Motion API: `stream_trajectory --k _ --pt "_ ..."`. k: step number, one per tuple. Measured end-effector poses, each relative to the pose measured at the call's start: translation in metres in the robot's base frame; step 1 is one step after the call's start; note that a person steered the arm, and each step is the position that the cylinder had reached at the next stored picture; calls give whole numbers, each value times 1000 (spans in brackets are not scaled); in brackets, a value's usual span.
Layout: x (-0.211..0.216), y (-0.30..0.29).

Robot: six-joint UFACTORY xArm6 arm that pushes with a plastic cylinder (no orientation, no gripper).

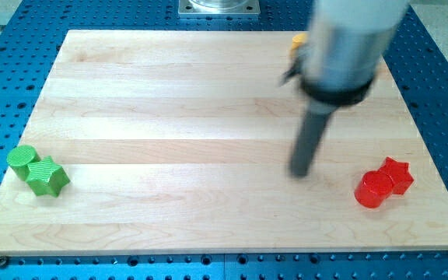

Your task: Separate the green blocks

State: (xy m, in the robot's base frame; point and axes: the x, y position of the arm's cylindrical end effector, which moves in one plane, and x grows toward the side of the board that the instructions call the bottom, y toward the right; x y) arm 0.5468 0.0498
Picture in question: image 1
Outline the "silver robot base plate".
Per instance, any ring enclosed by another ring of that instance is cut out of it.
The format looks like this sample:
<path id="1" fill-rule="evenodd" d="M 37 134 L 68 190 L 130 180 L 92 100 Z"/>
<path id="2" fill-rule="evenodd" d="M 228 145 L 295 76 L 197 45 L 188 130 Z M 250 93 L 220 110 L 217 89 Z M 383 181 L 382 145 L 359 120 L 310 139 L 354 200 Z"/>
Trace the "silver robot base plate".
<path id="1" fill-rule="evenodd" d="M 258 15 L 261 13 L 259 0 L 180 0 L 178 14 L 199 15 Z"/>

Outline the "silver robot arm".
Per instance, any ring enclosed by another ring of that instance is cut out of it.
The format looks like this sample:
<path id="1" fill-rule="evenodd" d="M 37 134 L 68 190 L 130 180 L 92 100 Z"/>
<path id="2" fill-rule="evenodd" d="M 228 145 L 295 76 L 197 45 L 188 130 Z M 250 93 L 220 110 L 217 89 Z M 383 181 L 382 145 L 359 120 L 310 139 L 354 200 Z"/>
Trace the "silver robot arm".
<path id="1" fill-rule="evenodd" d="M 331 106 L 362 101 L 408 6 L 408 0 L 315 1 L 307 41 L 282 83 L 297 75 L 307 96 Z"/>

